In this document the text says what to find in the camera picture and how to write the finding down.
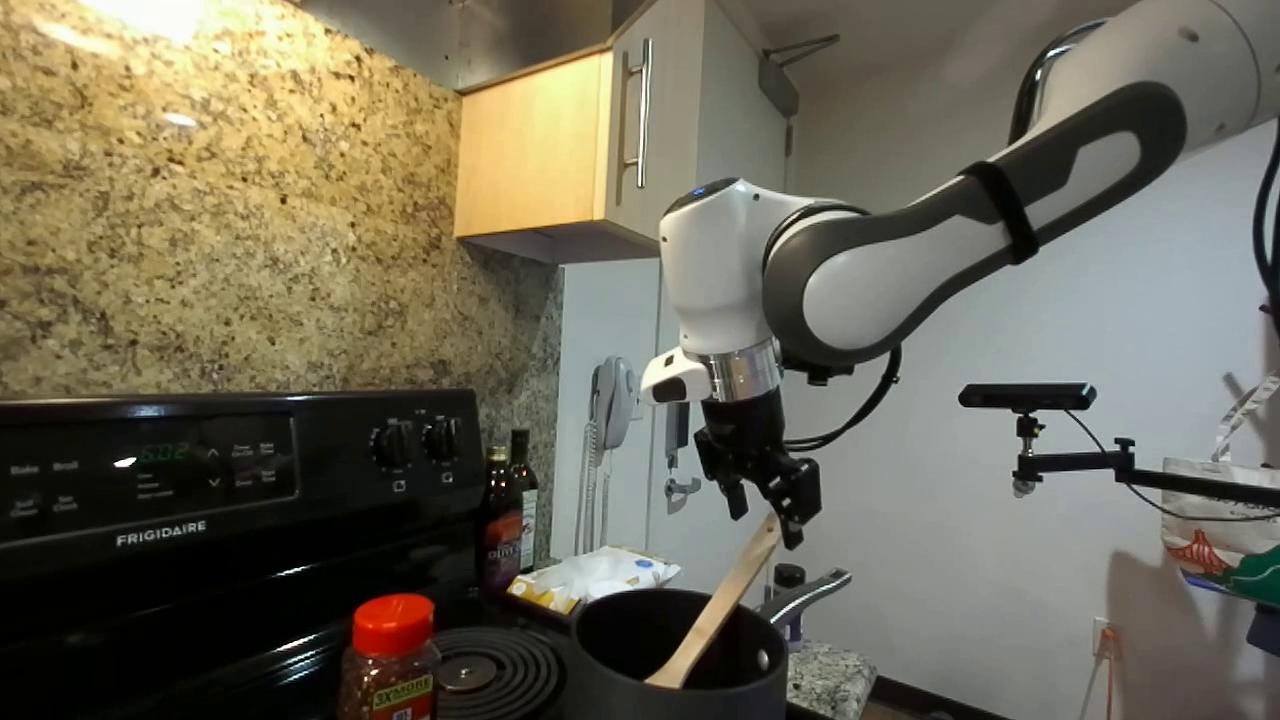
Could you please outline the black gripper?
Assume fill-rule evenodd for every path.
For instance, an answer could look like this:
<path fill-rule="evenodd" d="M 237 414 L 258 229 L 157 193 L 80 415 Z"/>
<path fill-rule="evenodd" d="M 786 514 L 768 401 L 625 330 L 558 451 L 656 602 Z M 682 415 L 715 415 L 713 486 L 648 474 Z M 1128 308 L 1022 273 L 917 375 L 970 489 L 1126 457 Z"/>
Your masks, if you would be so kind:
<path fill-rule="evenodd" d="M 696 432 L 699 468 L 720 482 L 731 519 L 747 518 L 739 482 L 763 486 L 779 519 L 779 539 L 795 550 L 803 526 L 822 514 L 822 466 L 786 457 L 786 406 L 778 394 L 731 406 L 704 406 Z"/>

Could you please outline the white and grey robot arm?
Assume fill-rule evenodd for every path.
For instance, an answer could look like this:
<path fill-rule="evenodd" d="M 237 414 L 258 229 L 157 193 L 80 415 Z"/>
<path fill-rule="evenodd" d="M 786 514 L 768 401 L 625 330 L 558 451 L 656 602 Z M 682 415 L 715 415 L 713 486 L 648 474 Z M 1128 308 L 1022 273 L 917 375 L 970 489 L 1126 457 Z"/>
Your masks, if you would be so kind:
<path fill-rule="evenodd" d="M 771 507 L 801 546 L 822 468 L 786 442 L 779 380 L 833 380 L 942 306 L 1151 189 L 1177 162 L 1270 124 L 1280 0 L 1135 0 L 1044 83 L 1039 119 L 898 211 L 729 176 L 670 204 L 661 268 L 682 344 L 646 394 L 699 406 L 704 474 L 729 507 Z"/>

